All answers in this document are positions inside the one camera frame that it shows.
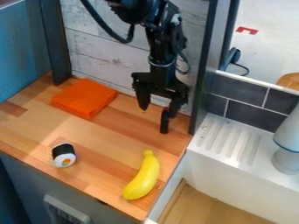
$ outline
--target blue wall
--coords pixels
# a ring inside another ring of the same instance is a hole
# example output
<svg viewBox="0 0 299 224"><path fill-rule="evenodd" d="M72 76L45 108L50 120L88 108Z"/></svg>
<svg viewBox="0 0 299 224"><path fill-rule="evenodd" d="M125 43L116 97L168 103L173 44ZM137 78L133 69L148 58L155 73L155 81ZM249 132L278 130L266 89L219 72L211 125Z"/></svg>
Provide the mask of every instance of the blue wall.
<svg viewBox="0 0 299 224"><path fill-rule="evenodd" d="M0 102L50 70L39 1L0 5Z"/></svg>

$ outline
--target wooden floor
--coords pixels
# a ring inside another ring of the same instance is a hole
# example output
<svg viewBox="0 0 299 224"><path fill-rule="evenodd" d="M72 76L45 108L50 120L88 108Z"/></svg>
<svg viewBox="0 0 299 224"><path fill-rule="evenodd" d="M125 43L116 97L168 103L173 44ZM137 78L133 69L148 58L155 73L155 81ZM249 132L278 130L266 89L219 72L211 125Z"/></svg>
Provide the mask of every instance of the wooden floor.
<svg viewBox="0 0 299 224"><path fill-rule="evenodd" d="M170 133L163 135L162 108L150 105L144 113L134 97L119 94L93 120L84 120L50 104L54 95L76 81L55 87L51 75L45 75L0 103L0 151L142 221L191 139L189 117L178 115L170 123ZM74 146L78 159L57 169L52 147L65 141ZM137 174L147 149L159 160L158 181L148 195L127 201L122 189Z"/></svg>
<svg viewBox="0 0 299 224"><path fill-rule="evenodd" d="M273 224L211 198L184 181L164 209L159 224Z"/></svg>

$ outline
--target red marking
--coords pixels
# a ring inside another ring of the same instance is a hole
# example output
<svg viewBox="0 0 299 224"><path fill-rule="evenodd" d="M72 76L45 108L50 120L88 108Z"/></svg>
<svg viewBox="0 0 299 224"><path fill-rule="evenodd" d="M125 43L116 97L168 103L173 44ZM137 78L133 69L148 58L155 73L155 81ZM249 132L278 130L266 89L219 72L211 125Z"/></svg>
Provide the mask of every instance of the red marking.
<svg viewBox="0 0 299 224"><path fill-rule="evenodd" d="M258 30L246 28L244 26L239 26L236 31L237 32L249 31L249 34L252 34L252 35L254 35L258 32Z"/></svg>

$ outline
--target wooden countertop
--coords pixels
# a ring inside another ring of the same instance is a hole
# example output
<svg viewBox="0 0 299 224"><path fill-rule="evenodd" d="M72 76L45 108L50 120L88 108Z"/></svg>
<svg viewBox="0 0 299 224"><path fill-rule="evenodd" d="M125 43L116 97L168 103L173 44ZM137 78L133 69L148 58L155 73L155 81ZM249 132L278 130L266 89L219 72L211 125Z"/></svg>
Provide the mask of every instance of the wooden countertop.
<svg viewBox="0 0 299 224"><path fill-rule="evenodd" d="M170 123L170 133L162 135L162 109L150 105L144 113L135 98L123 94L92 121L49 105L55 94L75 81L55 87L48 74L1 103L0 150L143 221L190 141L189 117L178 115ZM52 165L51 146L65 141L74 145L78 160L58 169ZM137 174L146 149L152 149L160 162L159 180L145 197L127 201L121 197L122 189Z"/></svg>

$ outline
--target gray tile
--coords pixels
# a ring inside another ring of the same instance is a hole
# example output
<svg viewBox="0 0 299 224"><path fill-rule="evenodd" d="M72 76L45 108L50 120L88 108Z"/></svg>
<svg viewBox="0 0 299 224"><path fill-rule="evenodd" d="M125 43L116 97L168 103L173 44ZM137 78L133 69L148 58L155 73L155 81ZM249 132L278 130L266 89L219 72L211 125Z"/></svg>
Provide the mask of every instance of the gray tile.
<svg viewBox="0 0 299 224"><path fill-rule="evenodd" d="M275 132L287 118L285 115L236 101L229 101L226 117L271 132Z"/></svg>
<svg viewBox="0 0 299 224"><path fill-rule="evenodd" d="M217 116L223 116L225 114L227 101L226 98L214 94L207 94L205 96L206 111Z"/></svg>
<svg viewBox="0 0 299 224"><path fill-rule="evenodd" d="M266 87L254 85L241 80L231 79L221 75L207 76L210 83L208 90L211 94L223 95L236 101L247 102L261 106L267 92Z"/></svg>
<svg viewBox="0 0 299 224"><path fill-rule="evenodd" d="M270 89L265 108L289 115L298 102L298 95Z"/></svg>

